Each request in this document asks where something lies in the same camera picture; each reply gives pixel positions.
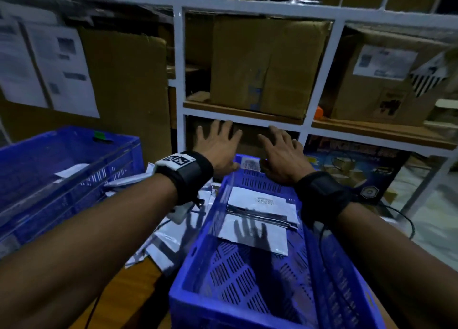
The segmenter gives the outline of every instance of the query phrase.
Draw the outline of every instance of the forearm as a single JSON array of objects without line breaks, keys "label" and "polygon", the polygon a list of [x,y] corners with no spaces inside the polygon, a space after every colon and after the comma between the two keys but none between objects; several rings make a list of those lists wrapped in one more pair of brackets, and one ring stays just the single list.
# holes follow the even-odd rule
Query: forearm
[{"label": "forearm", "polygon": [[453,269],[359,204],[348,205],[332,231],[395,321],[413,328],[457,326]]},{"label": "forearm", "polygon": [[[68,326],[151,235],[176,200],[173,183],[155,175],[5,258],[0,263],[1,325]],[[59,321],[29,322],[52,313],[58,313]]]}]

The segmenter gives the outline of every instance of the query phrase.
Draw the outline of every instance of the white shelf frame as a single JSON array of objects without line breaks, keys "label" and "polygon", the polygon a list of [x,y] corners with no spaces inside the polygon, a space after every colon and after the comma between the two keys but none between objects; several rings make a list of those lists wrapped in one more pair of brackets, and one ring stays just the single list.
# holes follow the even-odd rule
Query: white shelf frame
[{"label": "white shelf frame", "polygon": [[[443,176],[446,176],[450,167],[458,160],[458,148],[446,150],[442,148],[427,147],[406,142],[391,141],[381,138],[362,136],[352,133],[332,131],[312,127],[313,117],[317,109],[320,97],[323,93],[324,84],[329,74],[331,64],[339,43],[344,25],[348,21],[366,22],[371,24],[389,24],[399,26],[414,26],[421,28],[437,28],[458,31],[458,16],[402,13],[385,10],[388,0],[383,0],[380,9],[357,9],[322,5],[298,5],[271,1],[245,1],[245,0],[82,0],[109,3],[128,3],[151,6],[166,6],[173,8],[175,30],[175,79],[169,80],[169,86],[176,87],[177,99],[177,139],[178,151],[186,149],[186,116],[198,116],[210,119],[232,120],[237,123],[269,126],[296,131],[300,134],[299,141],[305,143],[308,135],[332,137],[347,141],[366,143],[371,145],[395,148],[416,152],[424,156],[440,156],[444,158],[438,169],[430,172],[422,185],[414,193],[412,199],[403,209],[403,214],[413,216],[421,207],[427,197],[435,190]],[[440,0],[434,3],[434,12]],[[333,21],[333,28],[327,48],[317,76],[317,81],[312,92],[311,100],[307,109],[306,117],[302,125],[278,123],[236,115],[227,115],[203,110],[195,110],[183,107],[186,99],[185,87],[185,12],[187,10],[203,10],[216,12],[230,12],[238,14],[263,14],[271,16],[287,16],[300,18],[315,18]]]}]

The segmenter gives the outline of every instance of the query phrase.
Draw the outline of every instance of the blue plastic crate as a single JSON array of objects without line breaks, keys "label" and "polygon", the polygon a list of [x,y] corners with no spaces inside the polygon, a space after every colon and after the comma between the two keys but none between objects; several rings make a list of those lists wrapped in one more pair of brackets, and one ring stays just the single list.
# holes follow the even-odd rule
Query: blue plastic crate
[{"label": "blue plastic crate", "polygon": [[332,235],[324,237],[322,250],[335,283],[324,268],[318,235],[307,228],[288,230],[287,257],[217,238],[234,186],[283,197],[298,212],[301,208],[292,188],[264,174],[238,170],[225,177],[170,290],[172,327],[385,328],[367,284]]},{"label": "blue plastic crate", "polygon": [[[55,182],[81,163],[89,166]],[[104,199],[107,181],[141,172],[134,136],[68,126],[0,148],[0,258]]]}]

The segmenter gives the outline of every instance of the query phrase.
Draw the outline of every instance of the floor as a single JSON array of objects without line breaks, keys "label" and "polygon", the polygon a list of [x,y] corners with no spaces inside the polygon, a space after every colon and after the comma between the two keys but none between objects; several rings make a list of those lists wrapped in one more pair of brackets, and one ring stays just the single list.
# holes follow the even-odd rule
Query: floor
[{"label": "floor", "polygon": [[[403,207],[425,175],[421,169],[399,171],[391,185],[398,193],[392,204],[395,209]],[[458,172],[447,175],[412,220],[413,241],[458,271]]]}]

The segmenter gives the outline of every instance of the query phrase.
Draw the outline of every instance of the black wristband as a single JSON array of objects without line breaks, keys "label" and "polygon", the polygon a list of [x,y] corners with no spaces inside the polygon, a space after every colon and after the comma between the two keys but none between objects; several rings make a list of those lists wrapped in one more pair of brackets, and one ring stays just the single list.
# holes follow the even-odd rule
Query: black wristband
[{"label": "black wristband", "polygon": [[331,226],[354,195],[328,172],[317,171],[299,180],[294,190],[302,202],[301,218],[310,227],[314,221]]},{"label": "black wristband", "polygon": [[192,161],[177,170],[172,170],[164,165],[157,165],[155,170],[155,173],[169,177],[175,185],[178,193],[177,205],[195,200],[199,190],[213,177],[213,165],[202,154],[194,151],[186,151],[183,154],[190,155],[196,161]]}]

